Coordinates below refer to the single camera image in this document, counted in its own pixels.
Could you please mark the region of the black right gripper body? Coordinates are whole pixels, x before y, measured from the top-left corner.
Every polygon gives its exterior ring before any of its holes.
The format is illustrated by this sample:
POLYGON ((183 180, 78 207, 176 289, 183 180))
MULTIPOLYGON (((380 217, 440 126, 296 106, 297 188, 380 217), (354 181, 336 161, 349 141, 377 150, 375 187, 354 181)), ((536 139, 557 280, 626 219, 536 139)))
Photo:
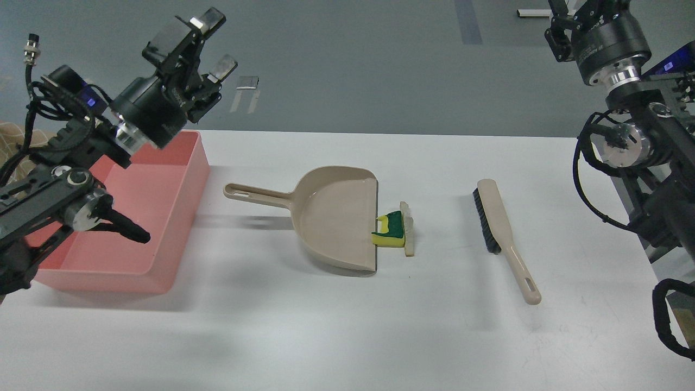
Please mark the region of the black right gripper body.
POLYGON ((548 4, 545 38, 556 62, 575 62, 586 86, 641 81, 652 53, 629 1, 586 1, 573 14, 564 1, 548 4))

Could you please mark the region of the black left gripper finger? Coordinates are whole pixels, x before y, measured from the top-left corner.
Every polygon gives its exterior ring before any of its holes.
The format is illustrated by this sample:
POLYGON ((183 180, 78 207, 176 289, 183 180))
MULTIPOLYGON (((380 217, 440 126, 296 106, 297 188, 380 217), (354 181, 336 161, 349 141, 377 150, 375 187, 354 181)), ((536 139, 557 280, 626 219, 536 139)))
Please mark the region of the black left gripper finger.
POLYGON ((201 37, 208 39, 226 22, 226 15, 217 8, 209 8, 199 17, 191 17, 189 22, 201 32, 201 37))
POLYGON ((213 83, 223 83, 236 67, 238 62, 231 55, 223 55, 209 72, 208 79, 213 83))

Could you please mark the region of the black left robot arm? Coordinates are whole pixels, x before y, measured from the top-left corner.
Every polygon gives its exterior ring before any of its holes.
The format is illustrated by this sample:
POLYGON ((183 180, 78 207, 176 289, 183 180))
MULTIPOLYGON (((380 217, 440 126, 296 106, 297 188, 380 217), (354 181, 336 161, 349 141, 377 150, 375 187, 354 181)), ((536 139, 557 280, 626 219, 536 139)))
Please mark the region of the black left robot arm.
POLYGON ((127 168, 142 146, 165 148, 218 104, 237 61, 224 55, 206 74, 199 64, 206 41, 225 22, 214 7, 189 20, 175 17, 142 50, 154 74, 137 77, 115 98, 67 65, 34 81, 40 37, 28 35, 24 140, 2 165, 3 297, 30 288, 42 262, 72 233, 149 242, 149 232, 114 210, 90 168, 103 156, 127 168))

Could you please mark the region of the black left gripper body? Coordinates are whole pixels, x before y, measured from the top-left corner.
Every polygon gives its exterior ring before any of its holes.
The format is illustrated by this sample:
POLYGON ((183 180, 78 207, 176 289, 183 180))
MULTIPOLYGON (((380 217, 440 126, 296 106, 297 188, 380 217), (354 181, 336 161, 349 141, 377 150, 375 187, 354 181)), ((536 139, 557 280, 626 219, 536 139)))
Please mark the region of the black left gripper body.
POLYGON ((121 148, 149 143, 163 149, 187 123, 199 122, 218 104, 222 83, 199 72, 206 40, 189 20, 175 17, 147 43, 142 57, 154 74, 136 78, 111 104, 121 148))

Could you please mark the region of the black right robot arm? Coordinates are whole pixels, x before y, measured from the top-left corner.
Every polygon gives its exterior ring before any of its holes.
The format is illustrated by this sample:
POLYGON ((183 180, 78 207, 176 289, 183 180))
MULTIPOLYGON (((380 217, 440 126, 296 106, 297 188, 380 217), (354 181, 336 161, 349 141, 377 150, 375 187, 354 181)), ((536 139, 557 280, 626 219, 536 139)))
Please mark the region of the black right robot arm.
POLYGON ((651 247, 693 256, 693 54, 674 53, 647 72, 651 51, 628 1, 586 1, 576 12, 550 1, 544 36, 558 62, 577 64, 583 83, 606 87, 606 111, 588 117, 572 158, 575 189, 604 223, 651 247), (579 161, 623 182, 633 209, 619 223, 586 197, 579 161))

